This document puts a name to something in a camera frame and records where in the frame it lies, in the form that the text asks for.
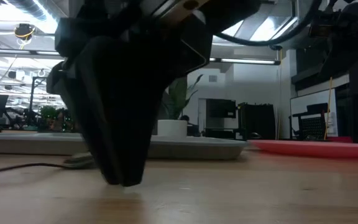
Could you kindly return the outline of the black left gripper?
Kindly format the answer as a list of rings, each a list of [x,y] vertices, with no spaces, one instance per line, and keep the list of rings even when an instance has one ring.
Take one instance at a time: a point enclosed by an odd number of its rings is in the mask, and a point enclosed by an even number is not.
[[[63,62],[49,93],[87,93],[94,116],[88,141],[110,184],[141,183],[165,88],[205,66],[212,36],[204,1],[78,1],[63,18],[55,49]]]

